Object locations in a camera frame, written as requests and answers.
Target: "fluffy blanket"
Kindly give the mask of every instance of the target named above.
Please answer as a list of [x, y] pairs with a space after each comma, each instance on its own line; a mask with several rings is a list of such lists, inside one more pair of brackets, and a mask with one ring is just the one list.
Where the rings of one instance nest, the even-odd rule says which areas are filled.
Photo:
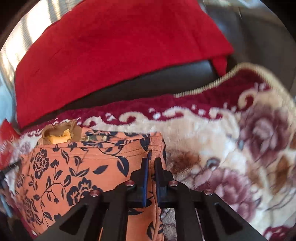
[[[66, 111], [26, 130], [15, 151], [28, 153], [46, 124], [77, 119], [106, 131], [162, 133], [167, 168], [194, 190], [211, 188], [269, 240], [283, 240], [296, 218], [296, 108], [268, 70], [240, 64], [200, 89]], [[8, 181], [14, 191], [14, 173]], [[173, 210], [162, 213], [176, 240]]]

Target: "yellow foam stuffing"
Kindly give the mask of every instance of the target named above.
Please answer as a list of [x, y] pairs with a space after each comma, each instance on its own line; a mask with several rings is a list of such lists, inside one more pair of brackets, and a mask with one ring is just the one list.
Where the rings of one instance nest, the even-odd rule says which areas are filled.
[[48, 140], [50, 141], [51, 144], [59, 144], [59, 143], [67, 142], [70, 139], [71, 139], [71, 133], [69, 129], [65, 130], [63, 135], [59, 137], [56, 137], [56, 136], [48, 137]]

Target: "red fabric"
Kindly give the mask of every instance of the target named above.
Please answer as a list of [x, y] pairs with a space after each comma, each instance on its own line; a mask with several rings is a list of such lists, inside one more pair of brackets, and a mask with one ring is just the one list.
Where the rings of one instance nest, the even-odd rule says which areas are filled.
[[232, 51], [196, 0], [86, 0], [19, 63], [17, 120], [23, 128], [91, 92], [172, 65], [218, 58], [223, 74]]
[[0, 125], [0, 170], [8, 166], [14, 149], [12, 142], [19, 137], [11, 124], [4, 119]]

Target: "orange floral fabric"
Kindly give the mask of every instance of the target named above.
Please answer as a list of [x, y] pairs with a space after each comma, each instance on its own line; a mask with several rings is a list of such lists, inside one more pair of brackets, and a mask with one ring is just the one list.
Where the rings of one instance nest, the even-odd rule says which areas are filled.
[[108, 191], [128, 180], [149, 160], [147, 205], [129, 209], [126, 240], [163, 240], [157, 207], [154, 160], [165, 168], [161, 134], [105, 132], [83, 128], [81, 141], [42, 144], [23, 156], [16, 182], [16, 203], [30, 228], [42, 234], [88, 192]]

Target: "plush blanket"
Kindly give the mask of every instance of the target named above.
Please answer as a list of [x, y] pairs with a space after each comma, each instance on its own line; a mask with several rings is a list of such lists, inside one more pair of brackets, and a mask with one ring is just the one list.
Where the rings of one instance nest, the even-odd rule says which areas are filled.
[[[176, 180], [213, 189], [267, 239], [283, 240], [296, 219], [295, 110], [272, 73], [240, 64], [186, 93], [66, 111], [26, 130], [14, 158], [28, 153], [49, 123], [76, 119], [106, 131], [159, 131]], [[8, 177], [12, 191], [14, 175]], [[166, 239], [176, 240], [173, 210], [164, 210], [162, 219]]]

